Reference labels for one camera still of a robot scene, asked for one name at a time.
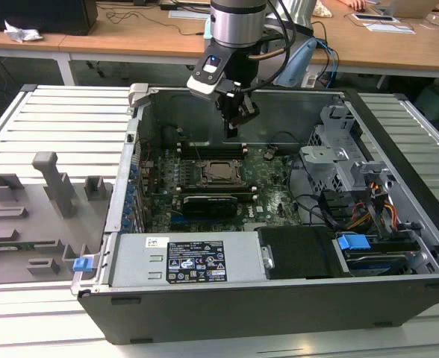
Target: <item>computer case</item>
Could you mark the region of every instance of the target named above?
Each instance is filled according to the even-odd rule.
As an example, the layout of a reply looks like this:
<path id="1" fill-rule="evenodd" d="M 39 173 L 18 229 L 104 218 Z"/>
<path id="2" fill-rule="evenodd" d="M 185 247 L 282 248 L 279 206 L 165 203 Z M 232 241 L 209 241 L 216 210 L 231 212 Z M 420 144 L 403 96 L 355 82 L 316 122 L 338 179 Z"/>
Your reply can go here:
<path id="1" fill-rule="evenodd" d="M 87 35 L 97 15 L 95 0 L 0 0 L 0 31 L 6 20 L 40 33 Z"/>

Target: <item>paper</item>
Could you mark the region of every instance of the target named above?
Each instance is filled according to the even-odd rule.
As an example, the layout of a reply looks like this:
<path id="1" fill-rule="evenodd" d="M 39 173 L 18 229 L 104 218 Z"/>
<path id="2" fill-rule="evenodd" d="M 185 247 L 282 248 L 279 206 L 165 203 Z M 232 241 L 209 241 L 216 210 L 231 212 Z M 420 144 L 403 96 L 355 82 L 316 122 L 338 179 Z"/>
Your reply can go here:
<path id="1" fill-rule="evenodd" d="M 407 26 L 400 26 L 400 25 L 384 25 L 384 24 L 372 24 L 367 25 L 367 28 L 369 31 L 378 31 L 378 32 L 395 32 L 398 34 L 415 34 L 413 30 L 408 28 Z"/>
<path id="2" fill-rule="evenodd" d="M 8 35 L 11 40 L 17 41 L 18 43 L 43 39 L 37 30 L 22 30 L 21 28 L 16 28 L 15 26 L 9 25 L 7 21 L 4 21 L 4 24 L 4 34 Z"/>

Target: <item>laptop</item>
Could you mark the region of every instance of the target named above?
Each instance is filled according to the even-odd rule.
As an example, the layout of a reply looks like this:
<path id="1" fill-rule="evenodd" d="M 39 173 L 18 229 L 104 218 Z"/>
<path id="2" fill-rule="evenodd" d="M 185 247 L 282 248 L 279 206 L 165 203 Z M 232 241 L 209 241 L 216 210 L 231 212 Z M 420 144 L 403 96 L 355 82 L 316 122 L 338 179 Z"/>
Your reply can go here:
<path id="1" fill-rule="evenodd" d="M 439 3 L 439 0 L 393 0 L 389 6 L 374 6 L 381 15 L 407 19 L 424 19 Z"/>

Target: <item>blue cable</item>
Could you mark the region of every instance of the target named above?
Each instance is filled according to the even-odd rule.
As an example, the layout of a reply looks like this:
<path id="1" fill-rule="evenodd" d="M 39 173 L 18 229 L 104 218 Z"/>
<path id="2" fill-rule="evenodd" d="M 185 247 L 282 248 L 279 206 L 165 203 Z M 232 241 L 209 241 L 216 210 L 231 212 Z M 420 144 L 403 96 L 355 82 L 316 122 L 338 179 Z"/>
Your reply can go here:
<path id="1" fill-rule="evenodd" d="M 334 58 L 334 52 L 322 41 L 319 39 L 316 39 L 316 41 L 318 43 L 320 43 L 320 45 L 331 55 L 332 57 L 332 73 L 331 73 L 331 79 L 329 80 L 329 82 L 327 83 L 326 88 L 329 88 L 329 86 L 331 86 L 332 83 L 332 79 L 334 78 L 334 75 L 337 71 L 337 66 L 336 66 L 336 60 Z"/>

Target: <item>crumpled paper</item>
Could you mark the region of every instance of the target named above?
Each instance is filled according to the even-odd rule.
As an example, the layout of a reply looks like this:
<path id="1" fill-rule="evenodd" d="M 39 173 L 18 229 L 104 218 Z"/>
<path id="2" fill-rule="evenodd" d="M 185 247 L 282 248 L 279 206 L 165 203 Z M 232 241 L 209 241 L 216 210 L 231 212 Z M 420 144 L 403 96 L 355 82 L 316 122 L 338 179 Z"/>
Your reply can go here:
<path id="1" fill-rule="evenodd" d="M 43 39 L 37 30 L 22 30 L 21 28 L 16 28 L 15 26 L 9 25 L 7 21 L 4 21 L 4 24 L 4 34 L 8 35 L 11 40 L 17 41 L 18 43 Z"/>
<path id="2" fill-rule="evenodd" d="M 321 0 L 317 0 L 316 7 L 312 14 L 317 17 L 332 17 L 332 12 L 324 6 Z"/>

